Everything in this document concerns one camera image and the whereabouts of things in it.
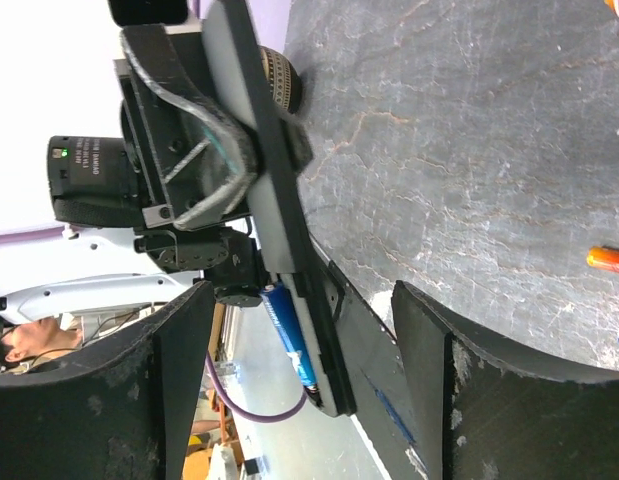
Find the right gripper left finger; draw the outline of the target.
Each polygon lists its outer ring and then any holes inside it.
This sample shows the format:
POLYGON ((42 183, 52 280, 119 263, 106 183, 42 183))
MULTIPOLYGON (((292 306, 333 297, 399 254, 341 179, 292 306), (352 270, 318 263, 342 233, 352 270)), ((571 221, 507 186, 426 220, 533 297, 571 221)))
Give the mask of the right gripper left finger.
POLYGON ((215 298, 200 281, 43 365, 0 374, 0 479, 178 479, 215 298))

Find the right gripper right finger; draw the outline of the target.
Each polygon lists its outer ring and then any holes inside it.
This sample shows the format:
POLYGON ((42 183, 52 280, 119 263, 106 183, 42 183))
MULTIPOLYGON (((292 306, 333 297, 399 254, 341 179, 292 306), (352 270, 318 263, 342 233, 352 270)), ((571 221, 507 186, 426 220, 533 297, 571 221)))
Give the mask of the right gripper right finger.
POLYGON ((428 479, 619 479, 619 371, 531 348, 397 282, 397 344, 428 479))

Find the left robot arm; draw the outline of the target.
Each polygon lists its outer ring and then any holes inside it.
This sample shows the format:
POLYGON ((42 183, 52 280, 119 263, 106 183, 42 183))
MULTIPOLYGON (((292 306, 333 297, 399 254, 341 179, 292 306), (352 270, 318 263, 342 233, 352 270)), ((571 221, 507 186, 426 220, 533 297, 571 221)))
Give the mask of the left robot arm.
POLYGON ((292 63, 244 28, 143 25, 121 43, 122 134, 50 140, 58 226, 0 238, 0 330, 166 303, 198 278, 258 304, 267 280, 311 276, 292 63))

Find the blue battery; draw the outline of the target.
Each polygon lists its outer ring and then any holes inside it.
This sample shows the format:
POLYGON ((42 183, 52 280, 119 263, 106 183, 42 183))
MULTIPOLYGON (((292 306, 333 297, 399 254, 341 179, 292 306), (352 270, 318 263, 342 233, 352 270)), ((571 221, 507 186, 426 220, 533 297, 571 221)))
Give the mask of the blue battery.
POLYGON ((260 296, 302 385, 315 390, 316 375, 290 292, 282 283, 276 283, 267 285, 260 296))

